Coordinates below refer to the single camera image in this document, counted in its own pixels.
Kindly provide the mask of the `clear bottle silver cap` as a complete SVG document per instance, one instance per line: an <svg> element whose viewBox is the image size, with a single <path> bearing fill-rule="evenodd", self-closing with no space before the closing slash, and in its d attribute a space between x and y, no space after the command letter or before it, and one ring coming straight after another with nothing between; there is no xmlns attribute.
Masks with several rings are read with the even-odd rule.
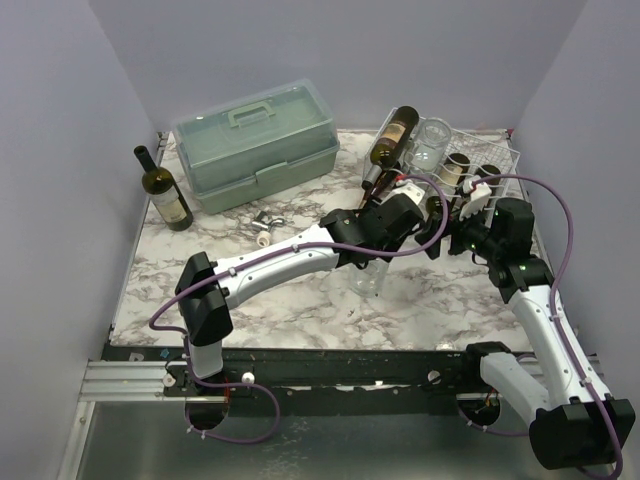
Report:
<svg viewBox="0 0 640 480"><path fill-rule="evenodd" d="M363 298L378 296L382 290L387 271L388 263L381 259L351 265L349 288Z"/></svg>

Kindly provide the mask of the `green wine bottle white label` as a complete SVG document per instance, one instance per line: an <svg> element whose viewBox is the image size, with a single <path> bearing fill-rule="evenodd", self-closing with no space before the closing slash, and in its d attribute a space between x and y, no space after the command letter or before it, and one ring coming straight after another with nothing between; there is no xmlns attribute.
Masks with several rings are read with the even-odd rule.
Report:
<svg viewBox="0 0 640 480"><path fill-rule="evenodd" d="M142 187L166 226L171 231L188 229L193 214L171 172L153 160L146 146L135 147L133 153L144 170Z"/></svg>

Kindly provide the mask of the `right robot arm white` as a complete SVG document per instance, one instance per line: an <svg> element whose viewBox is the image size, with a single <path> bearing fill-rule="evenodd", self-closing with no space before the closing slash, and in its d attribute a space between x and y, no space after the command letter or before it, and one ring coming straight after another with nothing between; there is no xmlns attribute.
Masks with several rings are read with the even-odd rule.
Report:
<svg viewBox="0 0 640 480"><path fill-rule="evenodd" d="M611 464L619 471L635 412L628 400L612 396L571 331L555 279L547 263L531 251L531 205L500 199L487 222L483 214L445 214L442 202L431 197L427 212L417 241L431 241L427 254L438 258L436 232L445 221L450 254L469 251L486 261L489 279L522 325L543 375L536 380L507 347L488 342L468 346L471 360L460 367L462 384L474 392L490 385L504 397L526 424L532 450L544 468L583 470Z"/></svg>

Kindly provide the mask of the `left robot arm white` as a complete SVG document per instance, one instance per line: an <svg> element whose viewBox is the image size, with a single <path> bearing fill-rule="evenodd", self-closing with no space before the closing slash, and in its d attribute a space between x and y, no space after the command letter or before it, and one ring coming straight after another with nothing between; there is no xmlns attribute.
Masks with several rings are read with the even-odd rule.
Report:
<svg viewBox="0 0 640 480"><path fill-rule="evenodd" d="M233 331L231 311L252 297L293 280L345 265L362 270L376 261L390 262L423 221L419 197L390 195L362 211L335 209L319 224L261 251L212 261L192 255L175 288L177 295L213 276L214 280L178 301L187 327L192 366L187 382L201 395L214 393L222 380L222 341Z"/></svg>

